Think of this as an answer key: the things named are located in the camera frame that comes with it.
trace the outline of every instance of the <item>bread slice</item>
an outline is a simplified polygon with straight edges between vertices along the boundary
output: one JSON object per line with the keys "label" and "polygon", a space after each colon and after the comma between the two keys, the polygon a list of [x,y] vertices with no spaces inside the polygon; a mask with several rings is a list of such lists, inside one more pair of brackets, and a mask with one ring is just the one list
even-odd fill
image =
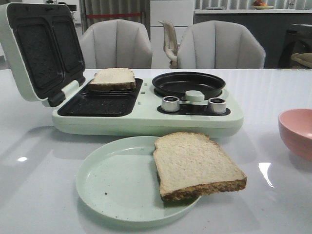
{"label": "bread slice", "polygon": [[246,187],[246,175],[204,134],[178,132],[157,139],[154,160],[165,201]]}
{"label": "bread slice", "polygon": [[93,91],[135,89],[136,80],[133,71],[129,68],[107,68],[95,73],[94,79],[89,82]]}

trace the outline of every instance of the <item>white table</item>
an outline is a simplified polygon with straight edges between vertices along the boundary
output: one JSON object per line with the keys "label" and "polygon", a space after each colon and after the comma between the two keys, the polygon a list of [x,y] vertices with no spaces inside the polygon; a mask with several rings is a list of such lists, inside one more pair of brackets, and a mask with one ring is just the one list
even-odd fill
{"label": "white table", "polygon": [[[134,70],[136,77],[169,71]],[[122,137],[58,131],[52,109],[23,100],[10,70],[0,71],[0,233],[310,234],[312,162],[285,147],[277,117],[286,109],[312,108],[312,70],[198,71],[223,78],[245,112],[242,129],[217,142],[246,173],[247,188],[204,196],[181,219],[139,230],[107,222],[75,188],[83,160]]]}

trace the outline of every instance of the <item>chair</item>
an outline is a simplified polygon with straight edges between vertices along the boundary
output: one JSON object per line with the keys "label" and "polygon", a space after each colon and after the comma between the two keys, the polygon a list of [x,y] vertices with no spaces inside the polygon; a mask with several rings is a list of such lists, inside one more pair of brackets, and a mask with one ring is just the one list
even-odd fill
{"label": "chair", "polygon": [[265,51],[243,25],[207,21],[189,26],[177,53],[179,68],[263,68]]}
{"label": "chair", "polygon": [[177,51],[178,43],[176,40],[176,30],[169,21],[159,21],[164,27],[164,46],[163,50],[170,59],[170,68],[178,68]]}
{"label": "chair", "polygon": [[150,69],[152,48],[145,26],[114,19],[92,24],[80,39],[86,68]]}

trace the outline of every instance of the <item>fruit bowl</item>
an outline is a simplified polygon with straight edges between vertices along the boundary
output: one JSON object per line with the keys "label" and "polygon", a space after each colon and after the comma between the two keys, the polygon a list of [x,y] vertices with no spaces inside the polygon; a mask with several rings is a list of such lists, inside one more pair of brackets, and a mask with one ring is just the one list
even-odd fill
{"label": "fruit bowl", "polygon": [[292,109],[278,117],[280,136],[295,155],[312,161],[312,109]]}
{"label": "fruit bowl", "polygon": [[253,6],[256,10],[268,10],[272,9],[274,6]]}

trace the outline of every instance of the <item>frying pan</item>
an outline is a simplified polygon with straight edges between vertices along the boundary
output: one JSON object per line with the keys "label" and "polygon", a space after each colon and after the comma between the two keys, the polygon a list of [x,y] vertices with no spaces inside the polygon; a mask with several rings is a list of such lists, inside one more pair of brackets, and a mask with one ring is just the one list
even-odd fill
{"label": "frying pan", "polygon": [[205,100],[219,96],[225,81],[217,76],[200,72],[171,72],[155,77],[152,81],[156,93],[162,96],[175,96],[184,100],[189,90],[204,94]]}

